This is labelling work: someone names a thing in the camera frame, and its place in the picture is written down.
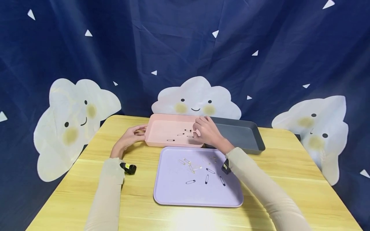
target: wrist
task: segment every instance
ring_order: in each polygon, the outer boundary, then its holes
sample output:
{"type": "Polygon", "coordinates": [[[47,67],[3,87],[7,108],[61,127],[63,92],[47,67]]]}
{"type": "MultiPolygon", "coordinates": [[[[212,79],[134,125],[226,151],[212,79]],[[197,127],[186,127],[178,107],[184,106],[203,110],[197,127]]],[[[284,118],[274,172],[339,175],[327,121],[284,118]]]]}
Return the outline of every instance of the wrist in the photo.
{"type": "Polygon", "coordinates": [[[220,152],[224,155],[231,152],[235,147],[224,137],[221,137],[217,140],[216,144],[214,145],[220,152]]]}
{"type": "Polygon", "coordinates": [[[114,145],[111,151],[110,158],[120,158],[123,159],[123,152],[126,150],[125,146],[114,145]]]}

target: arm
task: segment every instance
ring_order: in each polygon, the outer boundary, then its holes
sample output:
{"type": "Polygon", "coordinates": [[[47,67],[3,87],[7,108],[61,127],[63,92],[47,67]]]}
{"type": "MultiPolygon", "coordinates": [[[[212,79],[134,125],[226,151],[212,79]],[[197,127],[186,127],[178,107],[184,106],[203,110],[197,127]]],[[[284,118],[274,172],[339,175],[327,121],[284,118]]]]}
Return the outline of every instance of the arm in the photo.
{"type": "Polygon", "coordinates": [[[277,231],[310,231],[311,228],[298,206],[242,149],[235,148],[222,137],[210,117],[195,120],[194,139],[212,145],[229,159],[229,168],[261,202],[277,231]]]}
{"type": "Polygon", "coordinates": [[[277,231],[310,231],[294,201],[242,149],[226,154],[231,171],[261,202],[277,231]]]}
{"type": "Polygon", "coordinates": [[[129,128],[114,145],[111,156],[103,164],[99,185],[86,221],[85,231],[117,231],[120,216],[121,187],[125,171],[121,168],[124,151],[145,140],[147,125],[129,128]]]}
{"type": "Polygon", "coordinates": [[[85,231],[116,231],[120,215],[121,186],[125,171],[119,158],[109,158],[103,164],[85,231]]]}

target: hand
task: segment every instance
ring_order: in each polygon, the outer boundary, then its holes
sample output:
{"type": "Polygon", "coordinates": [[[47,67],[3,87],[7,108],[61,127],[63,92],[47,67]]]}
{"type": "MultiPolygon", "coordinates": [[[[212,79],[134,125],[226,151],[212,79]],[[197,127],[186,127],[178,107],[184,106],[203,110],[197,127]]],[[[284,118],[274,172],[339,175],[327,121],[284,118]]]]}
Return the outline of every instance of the hand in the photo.
{"type": "Polygon", "coordinates": [[[127,129],[122,137],[113,146],[110,158],[123,158],[123,152],[136,142],[145,140],[147,124],[138,125],[127,129]]]}
{"type": "Polygon", "coordinates": [[[234,146],[221,135],[217,126],[209,116],[196,118],[193,124],[193,130],[198,130],[201,133],[201,135],[198,136],[196,132],[193,132],[194,140],[212,145],[223,154],[227,154],[234,149],[234,146]]]}

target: tray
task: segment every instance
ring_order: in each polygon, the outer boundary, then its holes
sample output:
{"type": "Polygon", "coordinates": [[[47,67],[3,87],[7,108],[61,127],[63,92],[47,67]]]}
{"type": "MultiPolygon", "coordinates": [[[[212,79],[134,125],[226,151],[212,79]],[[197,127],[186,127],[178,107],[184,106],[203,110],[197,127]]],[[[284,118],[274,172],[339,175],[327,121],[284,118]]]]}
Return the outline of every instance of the tray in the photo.
{"type": "Polygon", "coordinates": [[[241,206],[244,196],[238,178],[221,170],[225,160],[217,149],[165,147],[159,157],[154,200],[161,205],[241,206]]]}
{"type": "Polygon", "coordinates": [[[193,139],[193,124],[197,116],[153,114],[149,119],[145,142],[154,147],[202,147],[193,139]]]}
{"type": "Polygon", "coordinates": [[[260,154],[266,149],[255,123],[245,120],[211,118],[221,135],[245,153],[260,154]]]}

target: yellow table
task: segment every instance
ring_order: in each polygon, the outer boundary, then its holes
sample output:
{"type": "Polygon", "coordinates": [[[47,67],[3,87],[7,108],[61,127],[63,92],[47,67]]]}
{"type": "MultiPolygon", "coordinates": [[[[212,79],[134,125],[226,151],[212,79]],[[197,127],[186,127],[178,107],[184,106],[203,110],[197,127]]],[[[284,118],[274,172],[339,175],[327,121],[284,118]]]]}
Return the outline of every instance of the yellow table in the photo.
{"type": "MultiPolygon", "coordinates": [[[[108,118],[27,230],[83,230],[103,161],[128,127],[148,120],[117,115],[108,118]]],[[[361,230],[294,134],[280,129],[259,130],[266,150],[251,157],[298,204],[313,230],[361,230]]],[[[124,158],[136,164],[137,171],[126,175],[119,230],[275,229],[264,208],[243,184],[244,203],[239,208],[158,205],[153,188],[160,152],[161,148],[145,143],[128,149],[124,158]]]]}

